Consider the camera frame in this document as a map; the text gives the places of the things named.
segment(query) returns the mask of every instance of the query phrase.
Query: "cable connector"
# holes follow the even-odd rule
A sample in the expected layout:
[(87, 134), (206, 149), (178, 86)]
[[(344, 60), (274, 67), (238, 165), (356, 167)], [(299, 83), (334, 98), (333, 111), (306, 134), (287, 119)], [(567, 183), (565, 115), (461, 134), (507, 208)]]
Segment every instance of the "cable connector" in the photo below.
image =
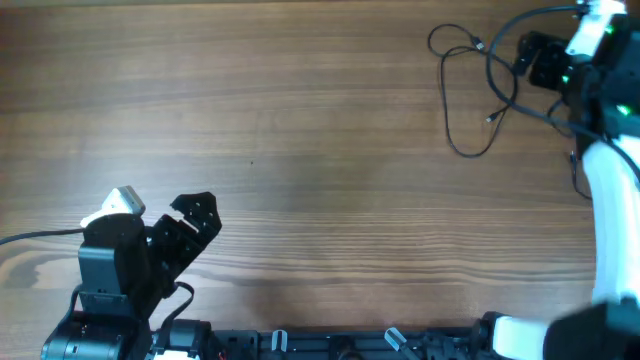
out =
[(500, 116), (500, 113), (501, 113), (500, 111), (495, 112), (489, 115), (485, 120), (487, 120), (488, 123), (492, 123), (498, 118), (498, 116)]
[(471, 37), (471, 42), (473, 43), (473, 46), (476, 47), (476, 49), (478, 49), (480, 51), (484, 50), (484, 43), (482, 42), (482, 40), (480, 40), (479, 37), (472, 36)]

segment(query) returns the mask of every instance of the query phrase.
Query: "wooden table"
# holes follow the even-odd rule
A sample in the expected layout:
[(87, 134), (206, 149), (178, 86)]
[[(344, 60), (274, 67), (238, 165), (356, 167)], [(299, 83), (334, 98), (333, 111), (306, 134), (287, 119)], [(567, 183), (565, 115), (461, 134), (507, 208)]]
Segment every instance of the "wooden table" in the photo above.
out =
[[(133, 185), (152, 224), (211, 191), (223, 230), (181, 276), (216, 329), (418, 329), (485, 311), (549, 319), (589, 301), (590, 203), (564, 139), (509, 113), (453, 154), (426, 49), (483, 39), (551, 1), (4, 10), (0, 235), (78, 226)], [(569, 34), (568, 14), (518, 26)], [(442, 50), (466, 44), (444, 30)], [(480, 148), (500, 106), (477, 55), (447, 64), (451, 129)], [(508, 88), (509, 78), (499, 74)], [(522, 85), (539, 110), (556, 94)], [(34, 359), (80, 282), (81, 236), (0, 247), (0, 359)], [(152, 325), (186, 294), (159, 306)]]

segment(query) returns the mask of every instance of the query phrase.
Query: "wood grain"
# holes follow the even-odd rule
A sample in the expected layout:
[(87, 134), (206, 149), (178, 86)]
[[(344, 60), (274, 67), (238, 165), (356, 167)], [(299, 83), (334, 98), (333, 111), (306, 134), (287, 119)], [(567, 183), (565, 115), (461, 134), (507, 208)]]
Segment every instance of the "wood grain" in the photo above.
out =
[[(425, 44), (442, 22), (489, 39), (532, 7), (3, 10), (0, 235), (76, 227), (120, 185), (136, 188), (148, 223), (178, 194), (211, 191), (223, 230), (182, 279), (197, 288), (184, 316), (218, 329), (422, 328), (587, 303), (593, 222), (571, 187), (570, 144), (510, 113), (486, 156), (455, 156)], [(531, 29), (571, 31), (557, 23), (523, 24), (501, 53), (512, 58)], [(435, 45), (464, 41), (445, 30)], [(487, 140), (500, 105), (483, 64), (447, 65), (451, 128), (467, 150)], [(555, 100), (522, 87), (538, 109)], [(80, 243), (0, 247), (0, 358), (38, 356), (80, 281)], [(153, 324), (183, 299), (163, 302)]]

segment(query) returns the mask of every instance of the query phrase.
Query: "wooden surface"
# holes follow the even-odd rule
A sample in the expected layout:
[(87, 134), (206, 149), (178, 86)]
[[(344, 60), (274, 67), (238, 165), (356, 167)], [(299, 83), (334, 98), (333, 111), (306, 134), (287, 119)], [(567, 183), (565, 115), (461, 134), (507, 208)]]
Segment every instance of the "wooden surface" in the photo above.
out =
[[(136, 188), (148, 223), (178, 194), (211, 191), (223, 230), (182, 280), (196, 287), (184, 317), (218, 329), (415, 329), (587, 303), (593, 222), (571, 187), (570, 146), (510, 113), (486, 156), (455, 156), (425, 46), (442, 22), (490, 39), (548, 4), (5, 10), (0, 235), (76, 227), (120, 185)], [(531, 29), (571, 30), (553, 23), (517, 27), (501, 53), (512, 59)], [(435, 45), (464, 41), (447, 30)], [(467, 150), (499, 106), (483, 66), (469, 55), (447, 68)], [(556, 96), (523, 92), (537, 109)], [(38, 356), (80, 282), (80, 243), (0, 247), (0, 358)], [(163, 302), (153, 325), (185, 297)]]

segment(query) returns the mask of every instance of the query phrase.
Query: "green led indicator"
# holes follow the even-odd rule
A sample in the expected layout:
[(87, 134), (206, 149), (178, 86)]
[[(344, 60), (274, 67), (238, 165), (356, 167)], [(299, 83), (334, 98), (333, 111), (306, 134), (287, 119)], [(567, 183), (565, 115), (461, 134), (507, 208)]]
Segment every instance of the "green led indicator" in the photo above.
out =
[(631, 115), (631, 108), (626, 106), (626, 105), (618, 105), (616, 106), (616, 108), (618, 109), (618, 111), (620, 111), (620, 113), (624, 116), (629, 116)]

